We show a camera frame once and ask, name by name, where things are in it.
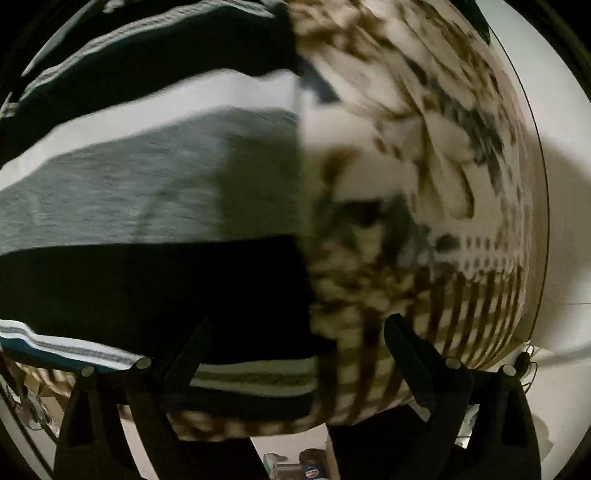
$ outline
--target white wall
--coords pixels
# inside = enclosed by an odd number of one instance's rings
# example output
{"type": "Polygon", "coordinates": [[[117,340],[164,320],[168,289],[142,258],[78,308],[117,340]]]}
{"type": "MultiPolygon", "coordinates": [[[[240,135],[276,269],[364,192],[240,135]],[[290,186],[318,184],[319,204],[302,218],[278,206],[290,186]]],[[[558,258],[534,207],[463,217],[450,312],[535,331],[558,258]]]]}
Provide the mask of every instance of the white wall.
{"type": "Polygon", "coordinates": [[[591,362],[591,103],[522,16],[501,0],[477,2],[524,85],[547,167],[550,254],[533,341],[555,352],[582,349],[591,362]]]}
{"type": "Polygon", "coordinates": [[[532,342],[549,351],[528,393],[554,446],[544,480],[566,464],[591,424],[591,104],[551,45],[501,0],[476,0],[505,47],[540,132],[550,196],[550,252],[532,342]]]}

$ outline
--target cable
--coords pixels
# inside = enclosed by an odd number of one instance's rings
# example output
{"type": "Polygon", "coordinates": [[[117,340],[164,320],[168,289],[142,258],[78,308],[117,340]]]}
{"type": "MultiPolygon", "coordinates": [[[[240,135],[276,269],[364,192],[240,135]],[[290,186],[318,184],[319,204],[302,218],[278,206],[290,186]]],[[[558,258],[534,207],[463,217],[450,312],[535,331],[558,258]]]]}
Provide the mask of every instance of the cable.
{"type": "Polygon", "coordinates": [[[527,382],[526,384],[523,384],[523,385],[522,385],[522,387],[523,387],[523,388],[527,387],[527,389],[525,390],[525,394],[526,394],[526,395],[527,395],[527,392],[529,392],[529,391],[530,391],[530,388],[531,388],[531,386],[532,386],[532,385],[533,385],[533,383],[534,383],[535,376],[538,374],[538,367],[539,367],[539,365],[538,365],[538,362],[532,362],[531,364],[532,364],[532,365],[534,365],[534,364],[535,364],[535,371],[534,371],[534,376],[532,377],[532,379],[531,379],[531,382],[527,382]]]}

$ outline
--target striped fabric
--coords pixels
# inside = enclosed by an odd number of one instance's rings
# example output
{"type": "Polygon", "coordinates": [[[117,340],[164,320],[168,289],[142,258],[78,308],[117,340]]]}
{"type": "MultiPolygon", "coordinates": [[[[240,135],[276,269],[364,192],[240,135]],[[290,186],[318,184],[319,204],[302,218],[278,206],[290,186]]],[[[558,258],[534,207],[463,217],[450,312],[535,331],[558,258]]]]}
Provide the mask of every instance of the striped fabric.
{"type": "Polygon", "coordinates": [[[142,0],[69,25],[0,112],[4,354],[69,396],[69,372],[170,362],[207,318],[168,418],[208,441],[407,401],[391,313],[493,362],[527,273],[510,87],[447,1],[362,4],[142,0]]]}

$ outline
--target patterned fabric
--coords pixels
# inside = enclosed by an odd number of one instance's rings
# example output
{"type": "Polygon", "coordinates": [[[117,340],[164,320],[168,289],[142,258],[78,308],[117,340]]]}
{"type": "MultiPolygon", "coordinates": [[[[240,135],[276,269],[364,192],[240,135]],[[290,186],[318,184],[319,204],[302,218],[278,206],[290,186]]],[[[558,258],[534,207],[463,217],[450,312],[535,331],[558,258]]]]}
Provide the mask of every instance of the patterned fabric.
{"type": "MultiPolygon", "coordinates": [[[[523,308],[521,114],[489,47],[444,0],[289,6],[306,61],[300,241],[316,293],[311,328],[337,351],[319,358],[309,416],[172,411],[183,440],[359,422],[409,398],[381,335],[389,314],[480,368],[523,308]]],[[[70,388],[63,372],[33,372],[55,391],[70,388]]]]}

